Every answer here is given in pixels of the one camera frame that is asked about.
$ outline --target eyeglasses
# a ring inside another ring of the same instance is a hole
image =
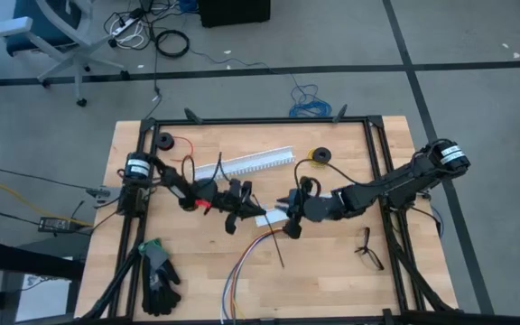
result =
[[[370,227],[365,227],[365,244],[361,247],[359,247],[355,253],[360,253],[360,256],[368,255],[370,257],[370,260],[375,265],[377,271],[383,271],[385,267],[383,266],[382,262],[380,262],[380,259],[376,255],[375,251],[368,248],[368,239],[370,238]]]

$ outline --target blue wire bundle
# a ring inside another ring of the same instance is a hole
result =
[[[230,61],[235,61],[242,64],[245,67],[261,65],[266,67],[273,74],[279,74],[263,62],[245,63],[236,58],[228,58],[225,60],[218,61],[212,59],[208,54],[194,51],[192,48],[190,48],[190,52],[202,56],[216,64],[224,64]],[[329,103],[316,96],[318,94],[318,86],[315,84],[299,85],[298,81],[296,81],[296,78],[292,73],[290,74],[290,76],[292,77],[292,80],[294,80],[294,85],[296,86],[290,92],[290,97],[292,98],[294,105],[292,105],[292,107],[290,108],[288,116],[329,116],[332,112],[332,107]],[[306,89],[308,88],[312,88],[314,90],[314,93],[312,94],[306,91]]]

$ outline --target desk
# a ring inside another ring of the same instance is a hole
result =
[[[413,154],[413,140],[403,116],[385,116],[387,142],[395,167],[408,163]],[[119,122],[110,147],[104,184],[120,186],[116,171],[125,164],[125,157],[136,148],[139,122]],[[218,151],[223,159],[262,152],[292,145],[296,160],[318,146],[332,152],[335,166],[357,181],[371,181],[373,173],[362,123],[333,124],[263,124],[263,125],[177,125],[166,126],[166,132],[190,139],[195,145],[197,166],[214,163]],[[149,151],[150,141],[146,141]],[[385,164],[378,138],[376,151],[381,170]],[[187,143],[176,140],[169,152],[158,152],[165,162],[179,169],[178,162],[190,152]],[[253,183],[253,192],[261,203],[272,207],[276,198],[287,195],[293,188],[293,164],[279,166],[242,176]],[[322,191],[344,186],[347,181],[330,168],[317,170],[308,163],[299,167],[300,175],[316,177]],[[221,189],[227,187],[219,181]],[[100,210],[96,223],[111,214],[116,207]],[[417,202],[417,208],[430,211],[429,203]],[[141,308],[142,292],[139,286],[134,320],[217,320],[220,296],[226,277],[242,251],[253,237],[265,231],[252,219],[237,222],[236,234],[224,231],[226,213],[211,211],[185,212],[178,207],[176,198],[165,189],[159,189],[151,198],[145,239],[159,237],[163,246],[172,253],[172,263],[182,283],[176,289],[182,299],[169,316],[155,318]],[[418,212],[408,213],[409,232],[419,271],[434,291],[451,306],[457,306],[450,282],[441,243],[434,221]],[[111,280],[123,219],[113,217],[99,227],[91,238],[88,260],[79,291],[76,316],[88,311]],[[371,228],[369,246],[385,264],[378,272],[368,268],[354,254],[362,245],[363,227]],[[302,221],[302,237],[298,240],[278,235],[285,268],[282,269],[275,252],[274,241],[266,240],[248,257],[238,282],[238,304],[248,319],[300,318],[334,316],[381,315],[383,308],[398,314],[395,286],[390,270],[385,233],[378,203],[359,217],[336,222],[311,223]],[[134,241],[132,231],[130,245]],[[413,293],[403,269],[406,296],[413,308]],[[128,278],[122,285],[119,313],[125,313]]]

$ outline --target glove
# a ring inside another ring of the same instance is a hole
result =
[[[144,299],[142,308],[150,315],[169,315],[181,297],[170,286],[170,281],[180,284],[168,253],[160,246],[159,240],[145,243],[141,248],[142,279],[144,282]]]

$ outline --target black metal frame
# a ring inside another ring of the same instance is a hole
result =
[[[376,157],[376,150],[374,145],[374,139],[371,132],[371,126],[374,125],[379,130],[379,136],[381,140],[381,146],[383,148],[383,153],[385,156],[385,161],[387,163],[387,170],[390,171],[393,169],[392,161],[390,160],[390,153],[388,151],[388,143],[386,142],[386,137],[384,133],[384,127],[382,125],[382,117],[381,116],[345,116],[340,121],[340,123],[362,123],[365,131],[365,138],[367,141],[367,148],[370,158],[370,163],[373,168],[373,174],[375,178],[380,177],[380,171],[378,168],[378,160]],[[304,123],[332,123],[332,117],[272,117],[272,118],[218,118],[218,119],[207,119],[203,121],[203,125],[245,125],[245,124],[304,124]],[[194,122],[190,120],[143,120],[140,125],[140,132],[138,136],[138,142],[136,146],[137,151],[143,151],[146,143],[146,136],[149,130],[152,130],[152,145],[150,147],[150,153],[156,154],[157,148],[155,147],[155,137],[159,134],[160,129],[165,126],[171,125],[196,125]],[[385,231],[392,232],[392,223],[390,219],[390,214],[386,214],[386,209],[381,209],[383,216],[383,224],[385,225]],[[145,234],[145,218],[140,218],[138,229],[136,232],[136,237],[141,238],[143,240]],[[126,254],[128,241],[131,231],[132,218],[125,217],[124,226],[122,229],[122,235],[120,238],[120,244],[117,254],[116,261],[116,270],[121,266],[124,262]],[[402,216],[402,220],[399,219],[399,225],[401,226],[401,236],[404,243],[404,251],[407,256],[413,256],[412,245],[410,242],[410,237],[408,234],[408,228],[405,226],[405,219]],[[395,279],[395,288],[396,288],[396,298],[398,301],[398,306],[401,312],[408,310],[408,304],[406,301],[406,294],[404,292],[404,281],[400,269],[400,265],[396,255],[389,249],[389,255],[391,259],[391,270],[393,272],[393,277]],[[129,291],[127,295],[127,303],[125,307],[125,316],[128,318],[134,317],[135,312],[135,297],[137,295],[137,286],[139,282],[139,263],[136,263],[132,269],[132,278],[129,285]],[[419,289],[416,286],[416,283],[412,281],[415,300],[417,302],[417,307],[423,306],[423,298],[420,294]],[[117,315],[116,306],[119,303],[119,290],[113,297],[110,303],[110,309],[108,312],[108,317],[115,317]],[[181,321],[158,321],[155,323],[165,323],[165,324],[175,324],[175,323],[198,323],[198,324],[209,324],[209,323],[217,323],[217,320],[181,320]],[[253,324],[260,322],[260,320],[239,320],[239,323],[242,324]],[[309,323],[359,323],[359,324],[374,324],[374,323],[384,323],[385,319],[383,317],[334,317],[334,318],[302,318],[302,319],[279,319],[278,323],[282,324],[309,324]]]

